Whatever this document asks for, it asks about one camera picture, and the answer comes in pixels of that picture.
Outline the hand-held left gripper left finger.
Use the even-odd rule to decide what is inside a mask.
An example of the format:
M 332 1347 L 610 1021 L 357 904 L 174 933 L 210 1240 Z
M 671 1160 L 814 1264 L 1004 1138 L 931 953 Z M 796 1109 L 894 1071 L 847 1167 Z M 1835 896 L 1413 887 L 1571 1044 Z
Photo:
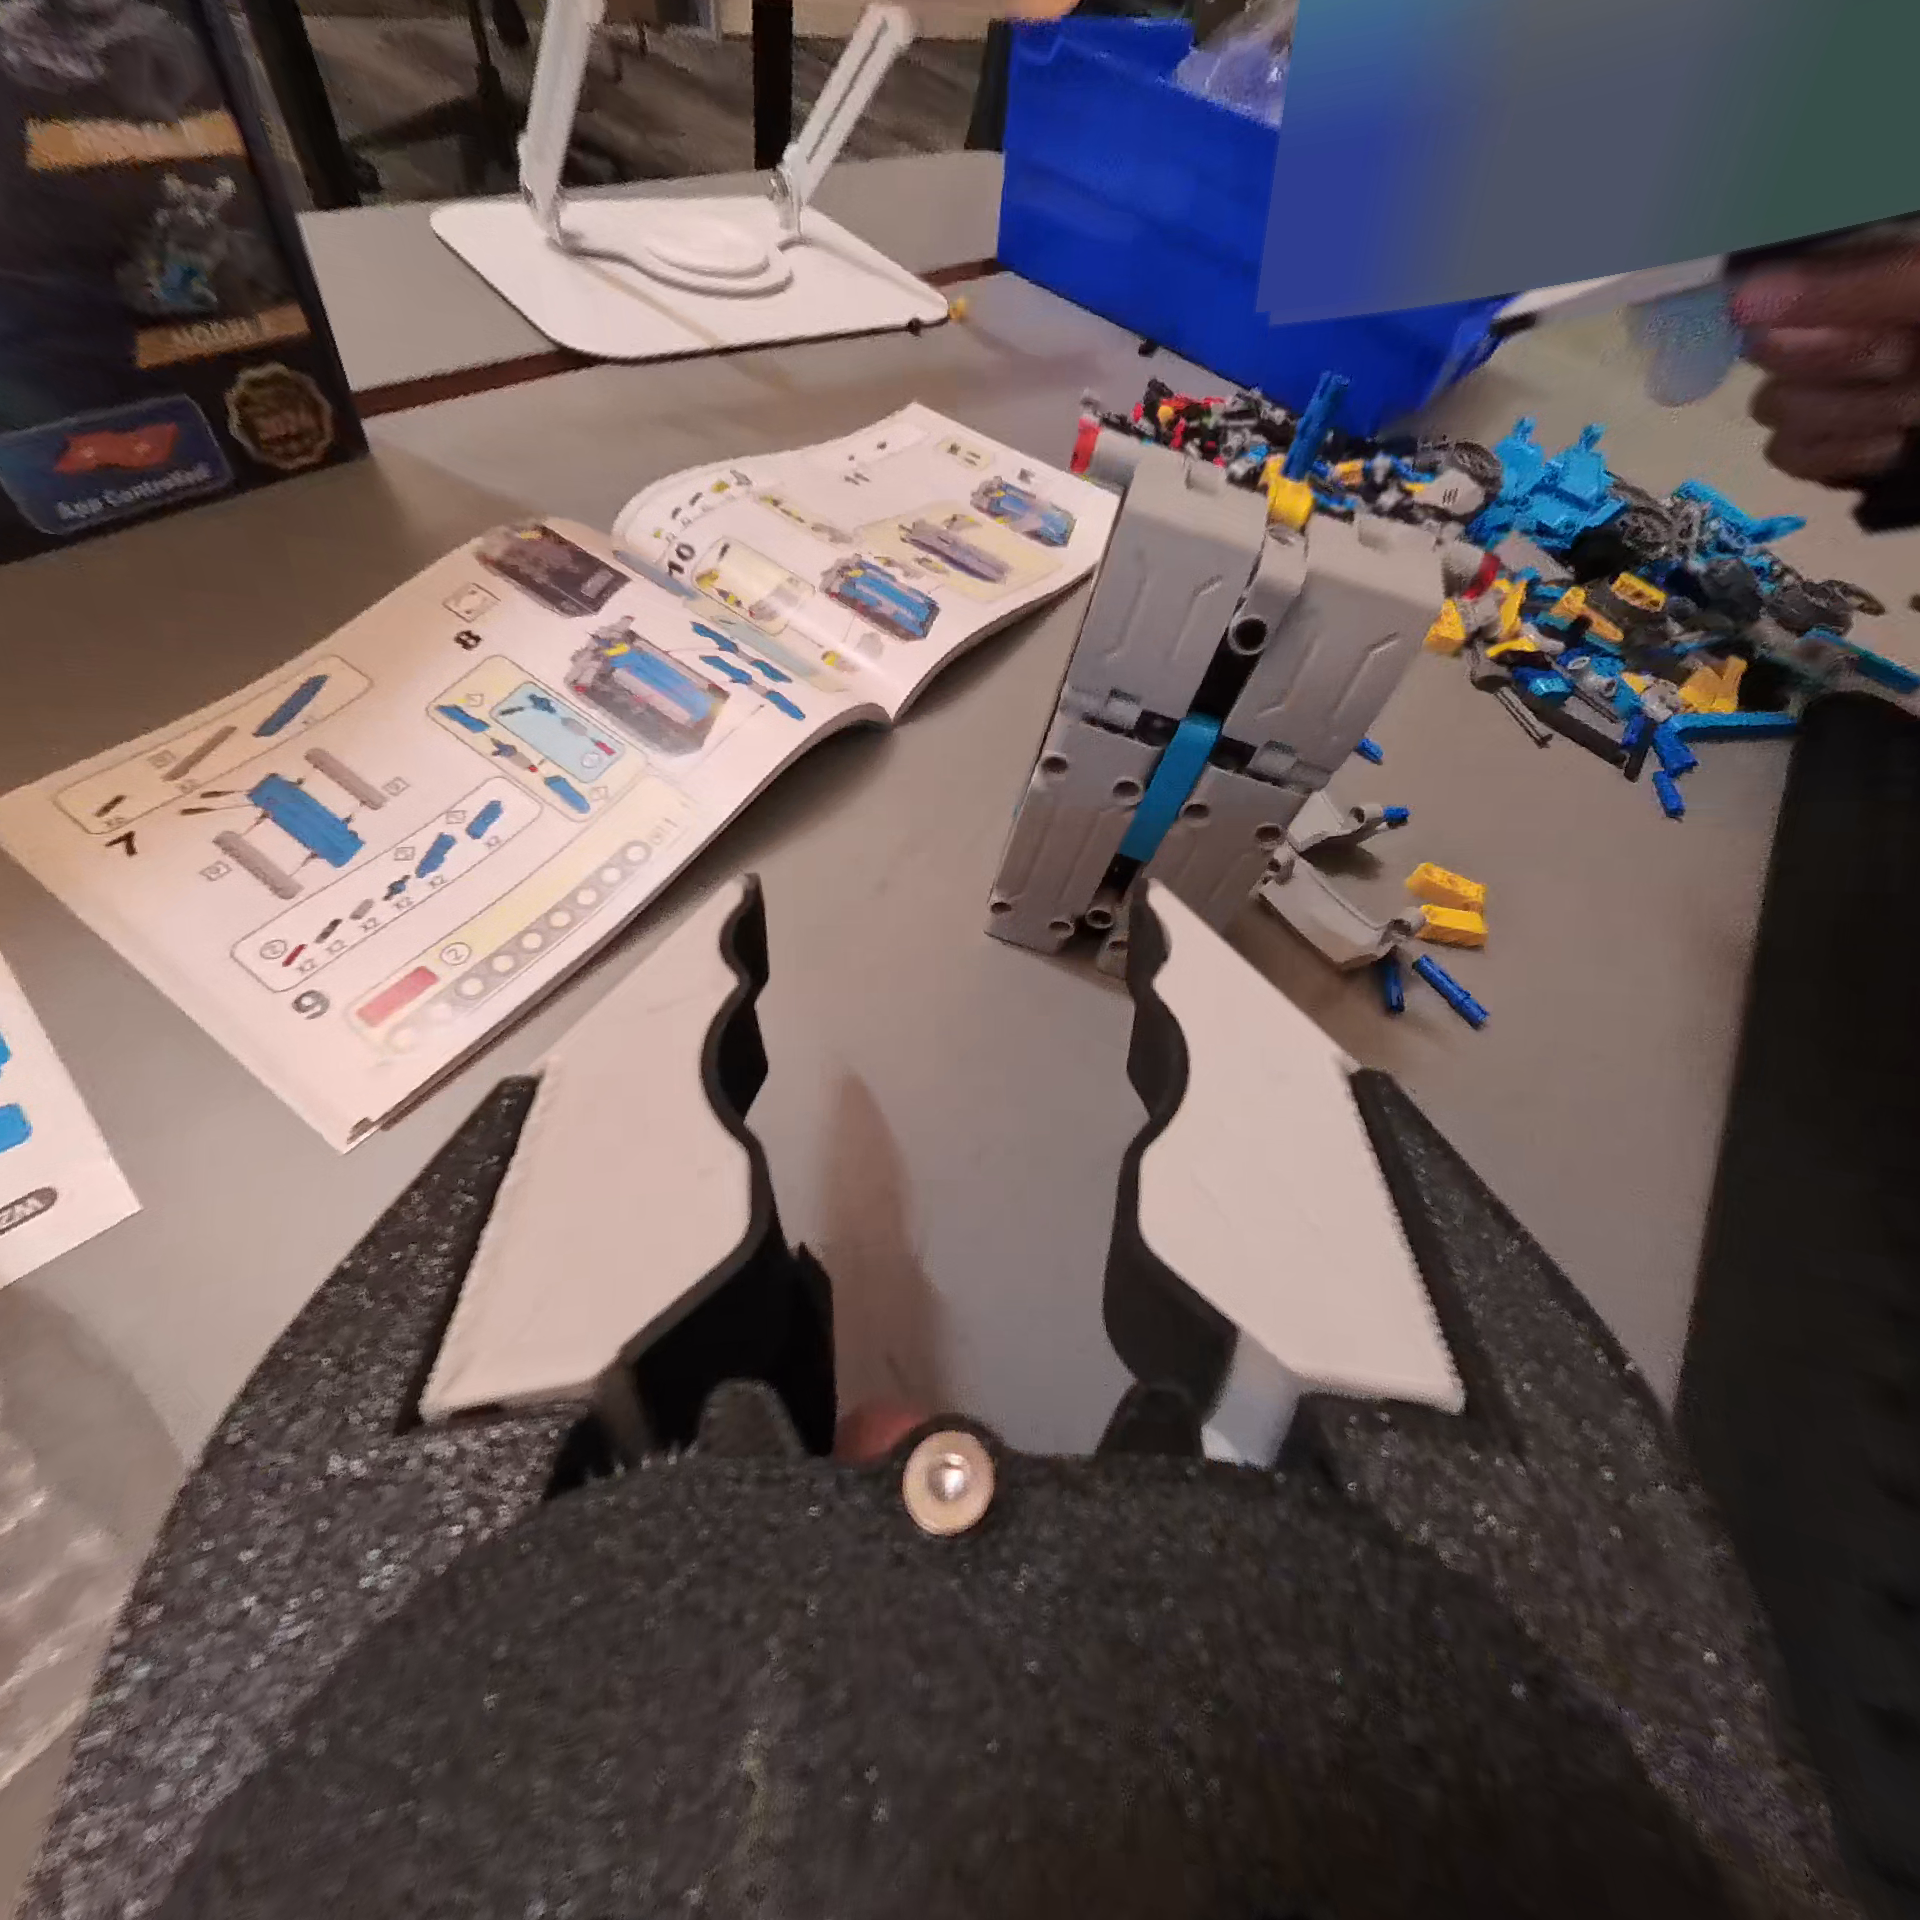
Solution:
M 787 1241 L 749 1125 L 768 973 L 760 882 L 730 881 L 546 1055 L 424 1424 L 573 1407 L 675 1449 L 718 1386 L 759 1380 L 832 1449 L 832 1285 Z

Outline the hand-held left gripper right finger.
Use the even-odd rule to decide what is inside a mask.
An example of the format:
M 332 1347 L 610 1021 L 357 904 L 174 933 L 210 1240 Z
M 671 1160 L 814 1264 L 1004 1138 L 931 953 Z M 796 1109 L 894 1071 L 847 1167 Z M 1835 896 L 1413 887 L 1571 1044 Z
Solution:
M 1164 882 L 1131 908 L 1126 1076 L 1102 1312 L 1203 1458 L 1274 1467 L 1309 1400 L 1463 1415 L 1356 1058 Z

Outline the pile of small toy bricks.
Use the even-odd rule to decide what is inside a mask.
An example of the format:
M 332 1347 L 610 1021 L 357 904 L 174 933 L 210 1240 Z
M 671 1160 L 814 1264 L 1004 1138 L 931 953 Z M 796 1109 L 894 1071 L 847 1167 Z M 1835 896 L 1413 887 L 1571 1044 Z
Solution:
M 1274 527 L 1399 522 L 1439 537 L 1444 587 L 1424 644 L 1468 661 L 1535 746 L 1565 739 L 1687 813 L 1696 747 L 1792 736 L 1828 695 L 1916 715 L 1916 669 L 1866 648 L 1882 600 L 1781 553 L 1796 516 L 1755 516 L 1698 480 L 1658 497 L 1587 426 L 1559 451 L 1520 418 L 1495 443 L 1365 440 L 1339 375 L 1303 411 L 1258 391 L 1187 396 L 1149 379 L 1128 411 L 1085 399 L 1072 471 L 1164 449 L 1258 493 Z

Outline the brick instruction booklet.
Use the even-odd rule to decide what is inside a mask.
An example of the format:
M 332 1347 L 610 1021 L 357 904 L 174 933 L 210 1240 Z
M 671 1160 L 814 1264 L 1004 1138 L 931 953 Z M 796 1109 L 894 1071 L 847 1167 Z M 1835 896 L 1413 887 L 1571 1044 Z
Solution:
M 1118 498 L 912 403 L 500 523 L 5 795 L 5 850 L 332 1147 L 647 908 L 791 764 L 1102 563 Z

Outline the grey blue toy brick assembly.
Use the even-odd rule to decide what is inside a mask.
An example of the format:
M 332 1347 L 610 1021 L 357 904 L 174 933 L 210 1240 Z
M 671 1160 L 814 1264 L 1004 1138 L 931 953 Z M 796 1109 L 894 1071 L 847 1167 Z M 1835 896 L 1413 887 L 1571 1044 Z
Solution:
M 1283 452 L 1253 485 L 1091 401 L 1072 473 L 1114 491 L 1059 701 L 991 882 L 988 933 L 1119 969 L 1157 881 L 1223 930 L 1358 753 L 1442 609 L 1428 489 L 1335 504 Z

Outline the grey desk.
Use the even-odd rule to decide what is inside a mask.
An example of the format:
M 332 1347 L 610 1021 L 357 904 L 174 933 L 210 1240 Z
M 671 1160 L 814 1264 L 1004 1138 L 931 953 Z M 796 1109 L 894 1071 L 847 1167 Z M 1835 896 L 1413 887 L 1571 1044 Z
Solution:
M 1139 396 L 1136 341 L 988 275 L 991 153 L 846 163 L 823 204 L 960 323 L 660 368 L 584 368 L 456 267 L 420 205 L 309 213 L 370 456 L 5 568 L 5 788 L 224 697 L 523 512 L 608 529 L 714 452 L 829 442 L 924 401 L 1056 459 L 1084 394 Z M 1099 1325 L 1136 1117 L 1118 986 L 986 936 L 988 887 L 1072 649 L 1076 601 L 983 643 L 894 733 L 808 753 L 584 973 L 420 1111 L 341 1157 L 62 905 L 5 864 L 5 959 L 142 1211 L 5 1289 L 5 1428 L 144 1552 L 228 1396 L 310 1289 L 504 1072 L 520 1072 L 716 882 L 765 889 L 772 1075 L 755 1125 L 794 1240 L 834 1279 L 839 1379 L 1078 1451 L 1123 1373 Z M 1668 1402 L 1683 1369 L 1786 744 L 1712 747 L 1668 823 L 1564 740 L 1535 753 L 1451 661 L 1382 715 L 1342 791 L 1408 805 L 1354 892 L 1436 859 L 1490 887 L 1447 965 L 1382 1015 L 1264 916 L 1236 947 L 1399 1076 Z

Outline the white desk stand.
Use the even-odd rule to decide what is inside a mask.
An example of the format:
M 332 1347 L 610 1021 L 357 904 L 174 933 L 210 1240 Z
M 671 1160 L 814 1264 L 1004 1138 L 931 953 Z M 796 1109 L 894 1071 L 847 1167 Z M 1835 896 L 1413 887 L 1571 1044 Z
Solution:
M 564 155 L 606 7 L 549 7 L 519 195 L 431 211 L 443 247 L 546 341 L 591 361 L 803 346 L 949 321 L 924 280 L 812 205 L 879 81 L 915 40 L 903 7 L 862 12 L 806 124 L 755 197 L 572 199 Z

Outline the person's right hand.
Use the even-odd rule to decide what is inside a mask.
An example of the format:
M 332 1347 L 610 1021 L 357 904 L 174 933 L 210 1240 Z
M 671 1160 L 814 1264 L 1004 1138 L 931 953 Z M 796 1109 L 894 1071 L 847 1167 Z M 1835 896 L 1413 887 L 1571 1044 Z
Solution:
M 1766 459 L 1810 485 L 1860 489 L 1893 473 L 1917 428 L 1917 242 L 1776 259 L 1733 284 L 1749 415 Z

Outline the clear plastic bags of bricks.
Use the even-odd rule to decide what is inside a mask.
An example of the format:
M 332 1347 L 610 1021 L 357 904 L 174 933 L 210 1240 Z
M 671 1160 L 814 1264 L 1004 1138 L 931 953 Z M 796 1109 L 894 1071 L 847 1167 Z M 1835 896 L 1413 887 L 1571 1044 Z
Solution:
M 1285 115 L 1298 2 L 1205 2 L 1172 83 L 1269 128 Z

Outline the blue sticker sheet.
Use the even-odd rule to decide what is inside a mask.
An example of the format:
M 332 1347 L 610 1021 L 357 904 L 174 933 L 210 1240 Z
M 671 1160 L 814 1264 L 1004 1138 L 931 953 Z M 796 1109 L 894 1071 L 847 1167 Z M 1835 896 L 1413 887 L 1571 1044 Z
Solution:
M 2 965 L 2 1285 L 136 1211 L 135 1188 L 74 1075 Z

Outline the blue plastic bin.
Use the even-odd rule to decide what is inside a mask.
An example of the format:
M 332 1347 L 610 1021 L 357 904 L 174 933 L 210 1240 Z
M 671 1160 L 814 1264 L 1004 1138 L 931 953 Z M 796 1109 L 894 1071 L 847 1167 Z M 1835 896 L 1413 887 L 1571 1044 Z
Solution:
M 1375 434 L 1495 352 L 1496 303 L 1277 325 L 1258 312 L 1277 133 L 1175 83 L 1179 17 L 1075 12 L 1008 40 L 997 259 L 1232 385 Z

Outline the crumpled clear plastic bag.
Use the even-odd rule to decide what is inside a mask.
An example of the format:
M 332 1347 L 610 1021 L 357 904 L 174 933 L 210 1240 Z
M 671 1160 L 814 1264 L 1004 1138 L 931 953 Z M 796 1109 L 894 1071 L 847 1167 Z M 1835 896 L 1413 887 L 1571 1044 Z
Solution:
M 2 1787 L 78 1723 L 178 1487 L 149 1396 L 70 1314 L 2 1297 Z

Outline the toy robot kit box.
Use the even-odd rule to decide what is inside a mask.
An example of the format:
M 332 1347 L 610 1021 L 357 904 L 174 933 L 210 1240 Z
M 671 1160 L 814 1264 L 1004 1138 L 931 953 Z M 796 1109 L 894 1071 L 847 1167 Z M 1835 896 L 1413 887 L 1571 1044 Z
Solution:
M 235 4 L 2 4 L 2 563 L 362 459 Z

